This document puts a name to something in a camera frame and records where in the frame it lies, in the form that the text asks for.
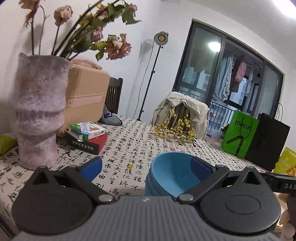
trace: jacket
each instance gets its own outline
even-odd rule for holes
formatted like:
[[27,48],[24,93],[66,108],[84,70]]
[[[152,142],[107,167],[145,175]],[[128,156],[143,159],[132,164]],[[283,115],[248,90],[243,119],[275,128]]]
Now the jacket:
[[242,82],[242,79],[244,78],[244,75],[247,70],[247,64],[244,62],[244,56],[240,56],[235,61],[231,80],[230,80],[230,90],[232,92],[238,92],[239,90],[239,84]]
[[165,120],[171,118],[170,111],[180,104],[184,104],[189,109],[190,129],[195,131],[196,138],[204,140],[209,126],[210,109],[205,103],[179,92],[169,93],[156,107],[151,124],[161,125]]

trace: beige jacket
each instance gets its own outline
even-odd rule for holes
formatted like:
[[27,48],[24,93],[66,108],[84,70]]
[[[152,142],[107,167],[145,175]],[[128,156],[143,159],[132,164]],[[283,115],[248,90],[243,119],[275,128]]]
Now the beige jacket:
[[170,111],[180,104],[184,104],[190,111],[190,129],[195,130],[196,138],[204,140],[209,125],[210,109],[205,103],[179,92],[169,93],[157,106],[151,124],[161,125],[166,119],[171,118]]

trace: pink vase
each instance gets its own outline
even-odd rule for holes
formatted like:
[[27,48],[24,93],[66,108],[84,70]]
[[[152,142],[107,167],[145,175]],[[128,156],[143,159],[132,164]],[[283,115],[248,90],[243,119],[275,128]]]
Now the pink vase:
[[35,170],[57,159],[56,130],[64,123],[71,62],[57,56],[19,55],[12,106],[20,164]]

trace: green shopping bag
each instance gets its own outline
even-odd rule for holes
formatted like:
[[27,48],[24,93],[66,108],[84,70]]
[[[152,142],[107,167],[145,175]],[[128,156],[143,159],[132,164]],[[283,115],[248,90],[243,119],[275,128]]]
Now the green shopping bag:
[[221,144],[222,151],[244,158],[256,131],[258,120],[240,111],[234,111]]

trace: chinese calligraphy tablecloth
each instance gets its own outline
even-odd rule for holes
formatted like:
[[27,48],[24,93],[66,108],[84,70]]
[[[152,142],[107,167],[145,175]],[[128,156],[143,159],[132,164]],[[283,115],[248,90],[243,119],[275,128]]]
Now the chinese calligraphy tablecloth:
[[[260,172],[262,168],[223,152],[219,146],[197,140],[196,145],[179,145],[170,139],[151,135],[152,126],[147,123],[120,116],[122,126],[105,127],[109,133],[108,140],[100,156],[103,160],[102,172],[93,183],[110,194],[144,195],[145,178],[153,158],[164,151],[182,151],[196,155],[212,165],[223,164],[230,170],[243,170],[254,166]],[[51,170],[61,170],[67,165],[82,165],[95,155],[77,150],[57,140],[58,159]],[[11,207],[33,171],[19,165],[18,148],[14,147],[0,156],[0,215],[13,223]]]

